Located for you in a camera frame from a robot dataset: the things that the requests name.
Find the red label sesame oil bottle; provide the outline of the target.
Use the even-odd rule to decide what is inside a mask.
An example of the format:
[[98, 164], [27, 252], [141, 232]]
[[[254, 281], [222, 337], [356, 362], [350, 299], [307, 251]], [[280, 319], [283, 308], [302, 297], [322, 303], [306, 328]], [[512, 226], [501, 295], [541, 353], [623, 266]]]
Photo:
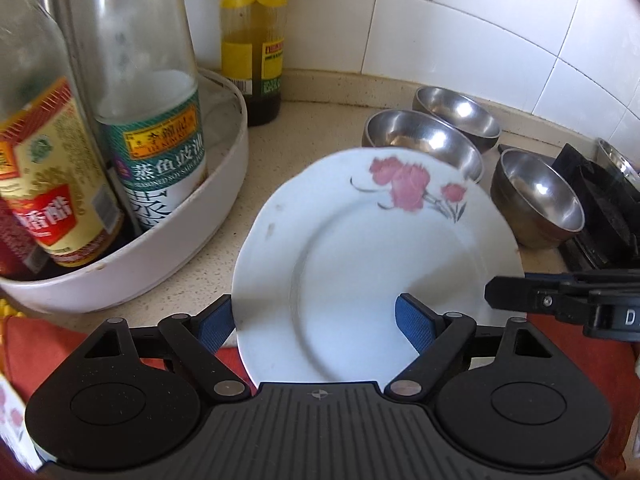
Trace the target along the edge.
[[48, 255], [34, 241], [4, 200], [0, 209], [1, 275], [11, 280], [34, 280], [48, 262]]

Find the steel bowl back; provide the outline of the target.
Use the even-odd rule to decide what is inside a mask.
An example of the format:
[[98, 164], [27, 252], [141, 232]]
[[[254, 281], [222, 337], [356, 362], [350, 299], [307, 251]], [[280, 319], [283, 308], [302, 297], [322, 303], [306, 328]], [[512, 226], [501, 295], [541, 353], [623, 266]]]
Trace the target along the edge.
[[412, 108], [459, 130], [481, 153], [491, 150], [500, 138], [498, 120], [485, 107], [454, 90], [432, 86], [417, 88]]

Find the yellow cap vinegar bottle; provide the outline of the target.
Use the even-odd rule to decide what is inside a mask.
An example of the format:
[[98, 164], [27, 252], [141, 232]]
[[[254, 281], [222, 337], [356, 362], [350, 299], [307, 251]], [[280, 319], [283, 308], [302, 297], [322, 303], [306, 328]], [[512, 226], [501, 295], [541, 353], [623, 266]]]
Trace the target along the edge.
[[88, 266], [132, 234], [77, 102], [62, 32], [38, 0], [1, 0], [1, 197], [64, 268]]

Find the white rotating condiment rack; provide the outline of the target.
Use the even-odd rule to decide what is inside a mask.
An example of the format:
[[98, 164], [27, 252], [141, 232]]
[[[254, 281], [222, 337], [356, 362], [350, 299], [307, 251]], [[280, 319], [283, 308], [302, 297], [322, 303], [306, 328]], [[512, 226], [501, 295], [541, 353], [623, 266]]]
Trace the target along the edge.
[[47, 280], [2, 278], [1, 291], [45, 314], [84, 314], [124, 304], [183, 268], [216, 234], [242, 188], [248, 166], [242, 94], [212, 70], [198, 71], [208, 177], [167, 219], [117, 252]]

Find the purple label soy sauce bottle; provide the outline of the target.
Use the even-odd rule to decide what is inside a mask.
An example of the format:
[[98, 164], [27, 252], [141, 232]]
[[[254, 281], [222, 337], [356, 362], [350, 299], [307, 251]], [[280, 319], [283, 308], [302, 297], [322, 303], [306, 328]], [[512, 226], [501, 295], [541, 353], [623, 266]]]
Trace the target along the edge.
[[207, 177], [183, 0], [68, 0], [91, 114], [142, 230]]

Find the steel bowl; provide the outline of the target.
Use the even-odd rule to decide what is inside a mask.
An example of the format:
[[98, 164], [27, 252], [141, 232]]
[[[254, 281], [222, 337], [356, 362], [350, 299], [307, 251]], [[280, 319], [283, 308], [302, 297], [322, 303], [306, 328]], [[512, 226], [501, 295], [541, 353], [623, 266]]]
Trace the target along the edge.
[[412, 108], [459, 130], [481, 153], [491, 150], [500, 138], [498, 120], [485, 107], [454, 90], [432, 86], [417, 88]]
[[517, 148], [501, 153], [490, 196], [528, 248], [557, 248], [586, 224], [582, 203], [566, 180], [539, 156]]
[[485, 165], [480, 151], [460, 131], [441, 119], [416, 110], [380, 110], [363, 127], [366, 148], [408, 148], [430, 155], [480, 183]]

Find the floral white plate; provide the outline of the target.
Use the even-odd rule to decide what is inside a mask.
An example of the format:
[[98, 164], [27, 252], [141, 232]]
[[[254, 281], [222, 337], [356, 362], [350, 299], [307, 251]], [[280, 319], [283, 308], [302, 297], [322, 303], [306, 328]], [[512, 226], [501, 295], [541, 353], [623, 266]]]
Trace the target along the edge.
[[396, 325], [400, 295], [501, 326], [485, 286], [522, 273], [506, 220], [461, 171], [406, 148], [352, 148], [258, 212], [232, 276], [240, 356], [258, 385], [386, 385], [416, 357]]
[[0, 377], [1, 439], [16, 460], [30, 472], [42, 466], [25, 424], [26, 406], [9, 381]]

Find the red cloth mat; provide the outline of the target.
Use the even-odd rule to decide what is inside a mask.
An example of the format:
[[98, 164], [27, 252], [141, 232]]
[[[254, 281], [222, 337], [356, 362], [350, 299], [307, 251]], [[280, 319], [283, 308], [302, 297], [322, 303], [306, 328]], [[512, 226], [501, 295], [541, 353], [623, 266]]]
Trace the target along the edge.
[[[597, 385], [612, 408], [612, 429], [597, 465], [614, 479], [637, 479], [639, 461], [626, 453], [639, 428], [638, 344], [591, 339], [576, 326], [542, 315], [533, 324]], [[1, 307], [1, 373], [23, 400], [84, 340], [86, 335], [26, 318], [6, 304]]]

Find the green yellow label oil bottle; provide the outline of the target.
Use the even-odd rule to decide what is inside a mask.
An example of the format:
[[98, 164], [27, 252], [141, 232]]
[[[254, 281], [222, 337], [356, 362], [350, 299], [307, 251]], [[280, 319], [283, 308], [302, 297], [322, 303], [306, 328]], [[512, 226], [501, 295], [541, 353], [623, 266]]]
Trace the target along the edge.
[[280, 112], [288, 0], [221, 0], [221, 73], [245, 100], [251, 127]]

